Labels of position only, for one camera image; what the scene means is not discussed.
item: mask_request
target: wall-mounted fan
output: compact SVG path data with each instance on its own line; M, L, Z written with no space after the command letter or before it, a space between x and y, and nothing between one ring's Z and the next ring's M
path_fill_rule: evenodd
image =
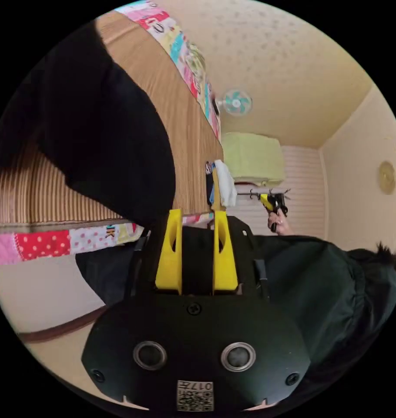
M225 93L222 99L216 100L218 107L233 116L244 116L250 112L252 108L252 99L243 90L231 89Z

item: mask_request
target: hand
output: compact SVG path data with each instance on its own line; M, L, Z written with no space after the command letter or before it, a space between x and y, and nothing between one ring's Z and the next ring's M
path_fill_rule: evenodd
M294 235L294 232L292 231L291 227L288 224L288 220L285 217L284 213L281 209L278 209L278 214L271 212L269 214L268 219L268 226L271 228L271 226L276 223L276 233L280 236L283 235Z

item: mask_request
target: person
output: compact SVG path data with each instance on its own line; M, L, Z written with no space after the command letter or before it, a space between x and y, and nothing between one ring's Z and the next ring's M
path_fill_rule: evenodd
M277 236L256 236L268 272L271 303L298 324L311 365L291 396L269 408L276 416L316 396L367 351L396 304L396 254L378 244L343 251L296 236L281 210L270 213Z
M285 217L285 215L283 214L281 209L278 210L278 214L276 214L274 212L271 212L269 214L269 219L268 219L269 228L274 223L277 224L276 233L279 236L294 235L294 232L293 232L291 226L289 225L288 220ZM382 243L380 243L378 245L378 251L376 253L376 257L377 257L377 259L381 259L384 262L384 264L386 263L386 261L389 261L389 262L393 261L394 268L395 268L395 271L396 271L396 255L391 254L389 248L384 247L382 245Z

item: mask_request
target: beige ceiling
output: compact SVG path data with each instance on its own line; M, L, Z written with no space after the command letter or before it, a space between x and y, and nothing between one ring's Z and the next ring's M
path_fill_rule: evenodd
M155 0L203 51L220 97L253 99L243 117L222 114L223 132L254 132L284 145L319 147L372 86L357 62L309 23L253 0Z

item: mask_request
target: white towel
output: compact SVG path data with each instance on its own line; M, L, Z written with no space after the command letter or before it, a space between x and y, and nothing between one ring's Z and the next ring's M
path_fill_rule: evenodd
M214 164L217 169L221 205L224 207L236 206L237 190L228 167L221 160L215 160Z

